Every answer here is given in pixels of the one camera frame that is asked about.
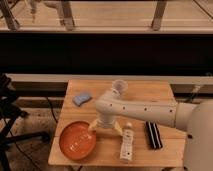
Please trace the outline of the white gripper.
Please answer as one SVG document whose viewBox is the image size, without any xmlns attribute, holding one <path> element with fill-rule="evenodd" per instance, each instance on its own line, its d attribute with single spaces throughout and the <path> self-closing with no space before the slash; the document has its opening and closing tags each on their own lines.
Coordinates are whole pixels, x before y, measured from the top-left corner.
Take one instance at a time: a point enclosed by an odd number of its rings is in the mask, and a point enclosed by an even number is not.
<svg viewBox="0 0 213 171">
<path fill-rule="evenodd" d="M 122 128 L 120 127 L 117 121 L 115 122 L 114 117 L 100 116 L 89 124 L 88 130 L 89 131 L 96 130 L 97 124 L 101 128 L 105 128 L 105 129 L 113 128 L 117 132 L 117 134 L 120 136 L 122 136 L 123 134 Z"/>
</svg>

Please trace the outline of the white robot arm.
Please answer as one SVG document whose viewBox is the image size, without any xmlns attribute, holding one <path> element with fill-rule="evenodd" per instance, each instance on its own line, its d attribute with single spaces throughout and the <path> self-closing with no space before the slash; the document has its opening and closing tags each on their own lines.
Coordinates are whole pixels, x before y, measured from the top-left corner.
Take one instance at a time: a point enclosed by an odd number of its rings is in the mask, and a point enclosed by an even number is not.
<svg viewBox="0 0 213 171">
<path fill-rule="evenodd" d="M 183 166 L 187 171 L 213 171 L 213 100 L 200 104 L 128 101 L 111 88 L 97 98 L 95 109 L 98 115 L 90 130 L 113 128 L 118 115 L 185 131 Z"/>
</svg>

